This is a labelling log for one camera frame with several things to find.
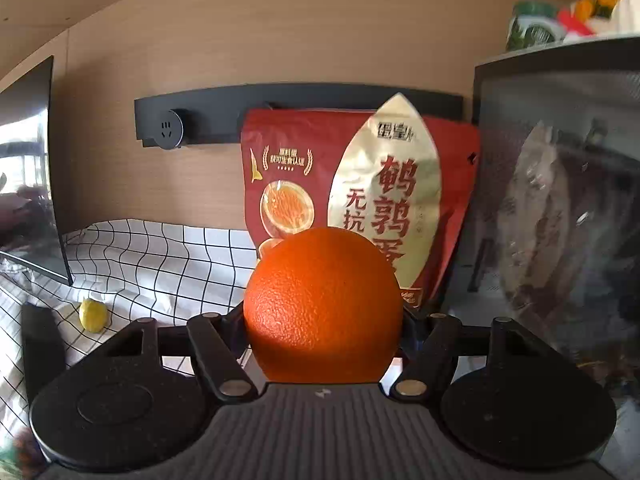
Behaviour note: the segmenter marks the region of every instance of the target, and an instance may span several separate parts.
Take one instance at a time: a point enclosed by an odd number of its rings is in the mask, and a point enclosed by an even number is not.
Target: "small lemon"
[[[82,300],[79,315],[84,329],[97,333],[107,324],[109,311],[104,303],[86,298]]]

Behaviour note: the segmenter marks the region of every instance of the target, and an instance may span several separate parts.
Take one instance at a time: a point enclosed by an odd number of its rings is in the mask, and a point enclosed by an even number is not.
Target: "grid pattern cloth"
[[[195,228],[142,220],[99,222],[66,237],[73,286],[32,270],[0,274],[0,440],[28,425],[20,346],[20,306],[53,309],[71,366],[139,317],[184,325],[203,312],[226,314],[244,298],[256,265],[246,231]],[[80,324],[85,298],[107,304],[100,333]],[[192,374],[188,358],[163,357],[165,367]]]

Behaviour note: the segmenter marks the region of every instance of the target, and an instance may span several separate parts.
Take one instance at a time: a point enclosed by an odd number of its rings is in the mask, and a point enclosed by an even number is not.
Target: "red snack bag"
[[[380,248],[411,306],[434,296],[476,177],[475,127],[421,117],[396,94],[373,114],[251,110],[241,149],[261,258],[299,231],[338,226]]]

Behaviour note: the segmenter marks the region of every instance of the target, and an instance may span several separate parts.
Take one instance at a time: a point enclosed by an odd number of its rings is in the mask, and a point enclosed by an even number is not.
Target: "red object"
[[[301,187],[308,193],[314,205],[312,226],[328,224],[328,203],[334,176],[343,159],[351,139],[373,112],[342,112],[331,110],[251,110],[246,116],[241,135],[242,166],[244,169],[244,219],[256,247],[270,237],[270,223],[262,214],[262,196],[266,186],[280,179]],[[444,272],[458,240],[458,234],[465,216],[471,190],[476,178],[479,136],[471,124],[455,123],[433,117],[423,117],[424,124],[433,139],[440,165],[442,192],[440,214],[433,243],[426,264],[415,283],[402,285],[403,297],[412,306],[418,307],[422,300],[433,298],[438,290]],[[274,163],[273,154],[282,150],[289,152],[286,159]],[[252,175],[252,153],[260,179]],[[371,241],[391,260],[402,256],[397,250],[402,245],[408,221],[408,203],[390,206],[384,203],[384,169],[389,166],[394,173],[397,189],[404,190],[408,197],[416,188],[429,186],[414,178],[413,160],[394,160],[384,156],[382,160],[372,160],[373,179],[382,186],[381,195],[370,200],[369,208],[374,227],[387,228],[395,234],[395,240]],[[364,216],[360,209],[364,203],[365,190],[352,189],[346,199],[350,209],[345,216],[347,228],[362,232]]]
[[[575,32],[576,34],[580,34],[580,36],[595,35],[595,32],[587,27],[583,22],[576,20],[568,9],[562,9],[558,12],[558,21],[564,25],[567,32]]]

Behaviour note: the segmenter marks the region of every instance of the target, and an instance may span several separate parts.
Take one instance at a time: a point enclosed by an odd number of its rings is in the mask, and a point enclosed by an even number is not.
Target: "computer screen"
[[[52,69],[53,56],[0,92],[0,259],[70,285],[49,175]]]

